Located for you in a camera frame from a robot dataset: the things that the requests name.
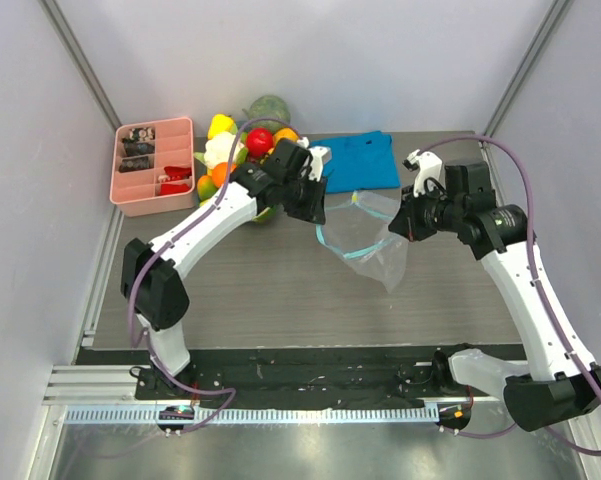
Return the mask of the orange fruit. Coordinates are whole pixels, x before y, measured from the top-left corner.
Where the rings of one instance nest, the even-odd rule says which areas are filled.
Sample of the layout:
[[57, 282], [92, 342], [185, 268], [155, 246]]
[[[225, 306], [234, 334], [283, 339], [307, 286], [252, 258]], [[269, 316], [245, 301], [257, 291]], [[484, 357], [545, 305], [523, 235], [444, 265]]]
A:
[[213, 168], [211, 178], [216, 188], [220, 188], [224, 184], [225, 178], [228, 175], [227, 171], [227, 162], [221, 162]]

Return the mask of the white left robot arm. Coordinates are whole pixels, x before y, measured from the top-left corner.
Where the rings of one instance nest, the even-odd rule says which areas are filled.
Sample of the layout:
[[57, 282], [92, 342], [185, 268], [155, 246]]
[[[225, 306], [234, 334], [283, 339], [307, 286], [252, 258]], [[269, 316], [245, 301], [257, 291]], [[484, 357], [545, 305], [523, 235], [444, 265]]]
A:
[[148, 243], [134, 239], [125, 246], [121, 293], [132, 319], [148, 331], [152, 362], [162, 370], [157, 383], [167, 396], [183, 398], [193, 385], [182, 327], [190, 305], [188, 274], [229, 233], [268, 208], [325, 224], [323, 169], [330, 159], [327, 147], [283, 139], [263, 163], [238, 166], [227, 186], [176, 227]]

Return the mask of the clear zip top bag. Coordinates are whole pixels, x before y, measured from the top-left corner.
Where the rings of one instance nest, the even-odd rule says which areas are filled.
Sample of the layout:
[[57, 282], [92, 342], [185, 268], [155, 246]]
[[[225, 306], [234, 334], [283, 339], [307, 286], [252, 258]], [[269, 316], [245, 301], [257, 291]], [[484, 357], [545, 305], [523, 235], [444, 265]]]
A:
[[[351, 201], [354, 192], [357, 204]], [[354, 192], [325, 209], [326, 224], [316, 227], [317, 241], [355, 273], [392, 292], [404, 278], [408, 253], [407, 240], [388, 230], [400, 202], [371, 191]]]

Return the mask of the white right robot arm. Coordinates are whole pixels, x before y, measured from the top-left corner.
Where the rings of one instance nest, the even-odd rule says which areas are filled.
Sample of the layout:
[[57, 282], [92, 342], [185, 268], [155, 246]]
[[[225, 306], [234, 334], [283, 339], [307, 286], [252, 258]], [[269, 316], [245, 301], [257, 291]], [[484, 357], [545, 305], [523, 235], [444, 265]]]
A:
[[503, 401], [527, 432], [586, 415], [601, 403], [601, 364], [572, 328], [543, 270], [525, 212], [499, 206], [483, 160], [444, 163], [431, 152], [405, 160], [414, 182], [401, 191], [392, 233], [411, 242], [456, 234], [501, 294], [527, 363], [462, 344], [435, 354], [431, 380], [445, 395], [472, 387]]

